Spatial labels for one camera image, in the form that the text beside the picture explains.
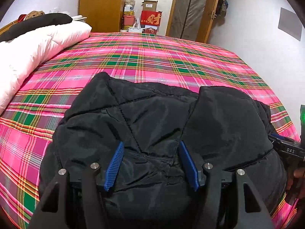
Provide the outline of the person's right hand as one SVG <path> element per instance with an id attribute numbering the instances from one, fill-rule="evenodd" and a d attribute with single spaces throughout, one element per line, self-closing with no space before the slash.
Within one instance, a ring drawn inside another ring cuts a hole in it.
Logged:
<path id="1" fill-rule="evenodd" d="M 298 198 L 303 199 L 305 196 L 305 185 L 304 185 L 304 167 L 299 167 L 297 169 L 293 169 L 293 167 L 289 167 L 287 170 L 287 185 L 286 191 L 288 191 L 294 183 L 294 180 L 301 181 L 300 191 Z"/>

